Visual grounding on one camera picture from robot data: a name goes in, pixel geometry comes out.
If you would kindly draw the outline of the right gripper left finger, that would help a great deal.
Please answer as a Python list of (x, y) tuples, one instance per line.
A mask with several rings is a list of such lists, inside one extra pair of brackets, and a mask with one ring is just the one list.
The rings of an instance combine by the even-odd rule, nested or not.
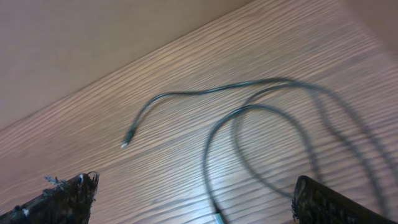
[(100, 173), (91, 171), (63, 180), (45, 176), (54, 185), (28, 202), (1, 215), (1, 224), (87, 224)]

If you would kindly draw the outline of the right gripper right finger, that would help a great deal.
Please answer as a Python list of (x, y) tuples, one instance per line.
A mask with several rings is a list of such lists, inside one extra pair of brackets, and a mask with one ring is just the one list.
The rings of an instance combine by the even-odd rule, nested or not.
[(397, 224), (306, 175), (297, 179), (292, 210), (299, 224)]

